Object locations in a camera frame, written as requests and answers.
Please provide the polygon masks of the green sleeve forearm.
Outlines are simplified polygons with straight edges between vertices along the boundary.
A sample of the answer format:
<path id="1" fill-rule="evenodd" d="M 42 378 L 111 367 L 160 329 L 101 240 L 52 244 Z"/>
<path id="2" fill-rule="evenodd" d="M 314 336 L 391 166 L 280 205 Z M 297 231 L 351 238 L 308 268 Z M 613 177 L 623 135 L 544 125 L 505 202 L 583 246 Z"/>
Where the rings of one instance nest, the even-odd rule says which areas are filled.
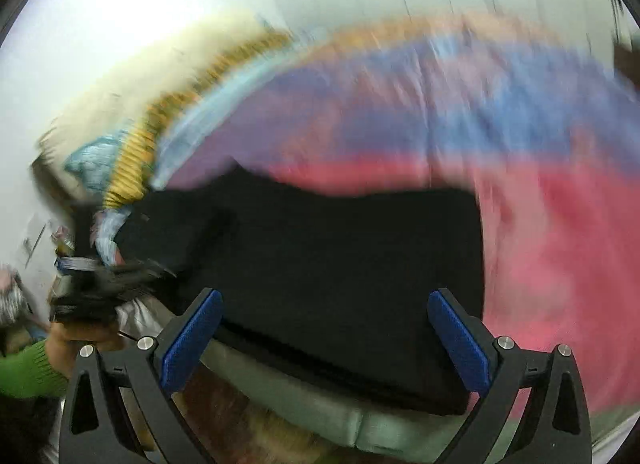
<path id="1" fill-rule="evenodd" d="M 0 360 L 0 389 L 4 396 L 61 398 L 66 388 L 66 377 L 52 368 L 44 340 Z"/>

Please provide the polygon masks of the person left hand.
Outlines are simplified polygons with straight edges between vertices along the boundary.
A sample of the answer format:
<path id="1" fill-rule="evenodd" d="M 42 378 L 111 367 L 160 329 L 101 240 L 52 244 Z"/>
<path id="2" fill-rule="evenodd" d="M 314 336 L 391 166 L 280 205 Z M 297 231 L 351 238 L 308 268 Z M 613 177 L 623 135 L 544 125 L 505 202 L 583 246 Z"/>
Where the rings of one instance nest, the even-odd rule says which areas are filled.
<path id="1" fill-rule="evenodd" d="M 44 342 L 50 366 L 66 378 L 72 377 L 78 352 L 91 345 L 100 352 L 122 350 L 125 340 L 118 325 L 53 322 Z"/>

